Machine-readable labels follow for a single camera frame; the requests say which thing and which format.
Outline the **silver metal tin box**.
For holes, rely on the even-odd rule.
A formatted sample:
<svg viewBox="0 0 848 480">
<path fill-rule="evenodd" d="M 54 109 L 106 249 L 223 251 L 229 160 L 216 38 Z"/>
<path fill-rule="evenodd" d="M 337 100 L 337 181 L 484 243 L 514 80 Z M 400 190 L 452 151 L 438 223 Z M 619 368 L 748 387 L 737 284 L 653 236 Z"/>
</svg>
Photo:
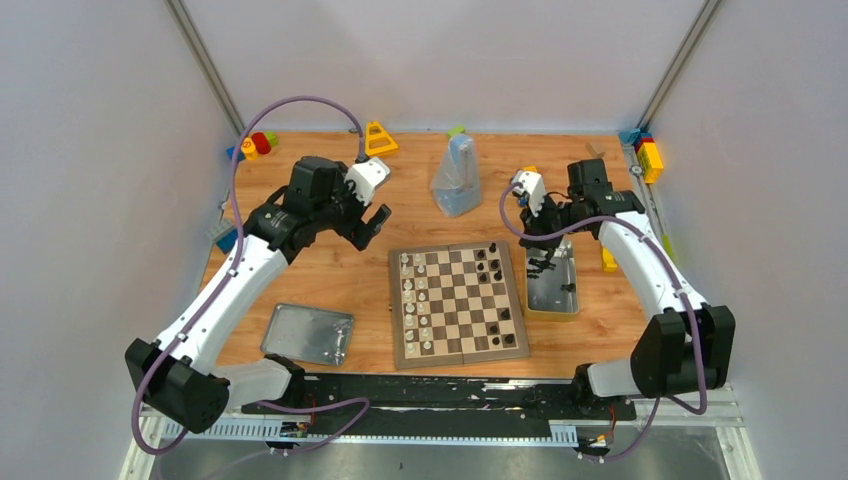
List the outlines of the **silver metal tin box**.
<svg viewBox="0 0 848 480">
<path fill-rule="evenodd" d="M 525 249 L 527 319 L 567 322 L 579 313 L 577 272 L 572 243 L 563 239 L 554 250 Z"/>
</svg>

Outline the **wooden chess board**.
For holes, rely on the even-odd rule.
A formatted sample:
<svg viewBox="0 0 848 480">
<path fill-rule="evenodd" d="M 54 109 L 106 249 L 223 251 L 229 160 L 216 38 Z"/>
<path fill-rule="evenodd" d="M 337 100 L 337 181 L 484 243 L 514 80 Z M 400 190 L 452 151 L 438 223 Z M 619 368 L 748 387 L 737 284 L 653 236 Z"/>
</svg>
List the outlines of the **wooden chess board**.
<svg viewBox="0 0 848 480">
<path fill-rule="evenodd" d="M 392 249 L 388 268 L 397 369 L 530 356 L 507 242 Z"/>
</svg>

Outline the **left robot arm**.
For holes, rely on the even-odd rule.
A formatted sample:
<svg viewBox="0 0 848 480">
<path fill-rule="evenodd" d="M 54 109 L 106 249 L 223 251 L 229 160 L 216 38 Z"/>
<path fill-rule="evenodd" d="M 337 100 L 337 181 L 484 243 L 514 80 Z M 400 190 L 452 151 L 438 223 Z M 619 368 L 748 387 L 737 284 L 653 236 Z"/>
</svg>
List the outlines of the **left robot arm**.
<svg viewBox="0 0 848 480">
<path fill-rule="evenodd" d="M 255 208 L 234 248 L 190 306 L 155 340 L 134 340 L 125 361 L 142 405 L 191 433 L 202 433 L 231 408 L 269 400 L 283 413 L 298 411 L 306 386 L 293 364 L 276 354 L 255 363 L 219 367 L 228 338 L 260 294 L 293 263 L 319 233 L 333 231 L 364 250 L 391 214 L 381 205 L 363 218 L 376 191 L 391 176 L 372 157 L 348 166 L 304 156 L 289 182 Z"/>
</svg>

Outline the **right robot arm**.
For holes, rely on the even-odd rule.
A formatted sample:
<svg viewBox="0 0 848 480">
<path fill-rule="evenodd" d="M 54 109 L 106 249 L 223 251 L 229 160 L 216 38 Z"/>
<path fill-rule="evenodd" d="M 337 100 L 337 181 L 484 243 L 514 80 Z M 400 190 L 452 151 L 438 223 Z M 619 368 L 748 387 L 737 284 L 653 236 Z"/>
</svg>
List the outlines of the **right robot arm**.
<svg viewBox="0 0 848 480">
<path fill-rule="evenodd" d="M 674 265 L 654 234 L 637 195 L 617 190 L 601 159 L 568 165 L 566 199 L 557 202 L 541 174 L 520 170 L 509 193 L 525 203 L 519 232 L 524 248 L 552 253 L 571 233 L 586 231 L 606 248 L 636 293 L 647 325 L 632 352 L 580 366 L 571 403 L 596 417 L 611 397 L 677 398 L 721 388 L 728 376 L 736 321 L 711 304 Z"/>
</svg>

